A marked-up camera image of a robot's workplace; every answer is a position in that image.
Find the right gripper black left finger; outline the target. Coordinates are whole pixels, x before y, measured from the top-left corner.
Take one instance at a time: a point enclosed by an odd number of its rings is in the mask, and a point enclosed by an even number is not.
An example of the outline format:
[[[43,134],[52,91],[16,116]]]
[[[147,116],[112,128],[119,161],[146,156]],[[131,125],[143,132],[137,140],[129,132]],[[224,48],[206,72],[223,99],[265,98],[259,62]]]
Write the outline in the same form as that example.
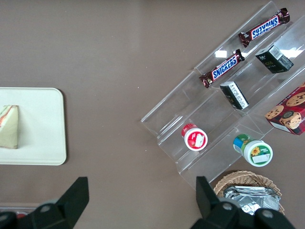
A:
[[[19,229],[72,229],[89,202],[87,177],[79,177],[55,202],[45,203],[18,220]]]

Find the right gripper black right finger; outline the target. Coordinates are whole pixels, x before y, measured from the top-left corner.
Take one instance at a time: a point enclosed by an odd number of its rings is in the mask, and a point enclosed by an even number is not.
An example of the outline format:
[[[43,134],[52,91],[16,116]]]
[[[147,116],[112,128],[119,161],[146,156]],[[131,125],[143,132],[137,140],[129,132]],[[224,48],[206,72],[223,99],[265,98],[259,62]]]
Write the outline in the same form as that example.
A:
[[[202,217],[193,229],[252,229],[253,218],[235,204],[221,201],[205,176],[196,178],[196,202]]]

